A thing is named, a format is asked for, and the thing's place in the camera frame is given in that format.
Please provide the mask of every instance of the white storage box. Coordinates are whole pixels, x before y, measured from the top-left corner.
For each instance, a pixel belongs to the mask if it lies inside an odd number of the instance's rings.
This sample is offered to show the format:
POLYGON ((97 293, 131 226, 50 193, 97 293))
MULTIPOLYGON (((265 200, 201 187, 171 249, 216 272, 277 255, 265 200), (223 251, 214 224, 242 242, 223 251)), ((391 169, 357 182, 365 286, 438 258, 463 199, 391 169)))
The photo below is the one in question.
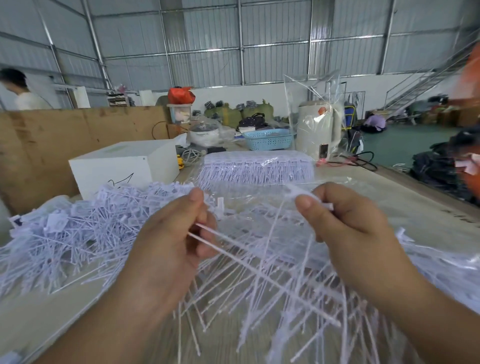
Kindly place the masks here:
POLYGON ((84 200, 104 184, 145 188, 152 182, 172 183, 180 172, 173 140, 121 142, 69 163, 84 200))

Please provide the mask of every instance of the table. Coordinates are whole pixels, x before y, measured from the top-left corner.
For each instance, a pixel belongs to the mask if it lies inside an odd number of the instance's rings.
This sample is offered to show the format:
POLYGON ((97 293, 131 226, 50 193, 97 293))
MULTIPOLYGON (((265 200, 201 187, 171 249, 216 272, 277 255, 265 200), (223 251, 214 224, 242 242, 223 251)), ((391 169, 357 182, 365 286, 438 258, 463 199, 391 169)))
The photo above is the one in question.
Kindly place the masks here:
MULTIPOLYGON (((178 176, 184 181, 191 168, 184 168, 178 176)), ((407 231, 422 245, 431 245, 455 251, 480 250, 480 222, 475 216, 462 211, 462 206, 454 206, 448 199, 439 201, 406 187, 407 183, 394 181, 395 175, 380 171, 373 173, 361 167, 342 166, 337 168, 316 168, 315 178, 318 181, 345 181, 350 179, 353 187, 364 191, 369 197, 374 197, 378 205, 387 214, 395 209, 395 221, 401 224, 401 219, 412 214, 424 216, 424 226, 407 231), (470 237, 466 241, 458 241, 457 233, 470 237)), ((9 296, 0 302, 0 355, 10 350, 30 353, 43 343, 52 333, 56 332, 71 317, 78 313, 100 291, 102 282, 96 281, 85 285, 73 284, 55 295, 41 292, 31 292, 22 297, 9 296)), ((263 363, 263 357, 268 351, 270 338, 276 328, 276 321, 267 320, 254 332, 240 353, 236 353, 238 335, 241 326, 241 315, 222 314, 213 322, 206 334, 201 332, 198 322, 194 322, 198 335, 202 356, 197 357, 186 320, 182 323, 182 363, 263 363)), ((177 363, 177 325, 168 319, 158 332, 151 338, 145 352, 144 363, 177 363)), ((329 336, 329 352, 327 358, 335 363, 336 351, 339 348, 339 336, 332 332, 329 336)), ((302 341, 301 335, 292 339, 288 352, 294 353, 294 347, 302 341)), ((312 363, 305 356, 296 363, 312 363)))

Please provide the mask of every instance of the blue plastic basket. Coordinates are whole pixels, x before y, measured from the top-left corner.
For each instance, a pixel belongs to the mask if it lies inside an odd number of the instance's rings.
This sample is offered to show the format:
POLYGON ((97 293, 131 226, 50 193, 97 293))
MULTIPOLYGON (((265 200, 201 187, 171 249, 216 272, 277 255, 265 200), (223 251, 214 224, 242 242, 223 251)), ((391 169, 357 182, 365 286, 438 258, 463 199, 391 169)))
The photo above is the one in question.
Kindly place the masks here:
POLYGON ((290 129, 269 129, 246 132, 247 146, 250 150, 275 150, 286 149, 292 145, 293 135, 290 129))

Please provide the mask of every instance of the orange bag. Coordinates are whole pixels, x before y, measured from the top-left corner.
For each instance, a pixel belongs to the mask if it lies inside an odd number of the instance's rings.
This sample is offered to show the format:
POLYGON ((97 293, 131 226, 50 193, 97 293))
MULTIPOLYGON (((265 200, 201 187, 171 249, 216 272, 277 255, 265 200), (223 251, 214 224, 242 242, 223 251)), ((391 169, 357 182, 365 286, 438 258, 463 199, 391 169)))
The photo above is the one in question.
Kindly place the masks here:
POLYGON ((191 87, 172 87, 168 90, 168 102, 175 105, 193 104, 195 95, 190 89, 191 87))

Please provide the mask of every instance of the wooden board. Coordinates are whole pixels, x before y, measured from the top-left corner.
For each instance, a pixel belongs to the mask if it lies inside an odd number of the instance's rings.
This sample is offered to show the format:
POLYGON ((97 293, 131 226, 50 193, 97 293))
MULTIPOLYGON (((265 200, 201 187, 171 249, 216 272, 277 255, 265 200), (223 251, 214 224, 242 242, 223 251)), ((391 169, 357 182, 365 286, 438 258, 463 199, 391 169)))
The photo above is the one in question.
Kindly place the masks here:
POLYGON ((106 146, 168 139, 161 106, 0 113, 0 194, 13 214, 78 194, 68 160, 106 146))

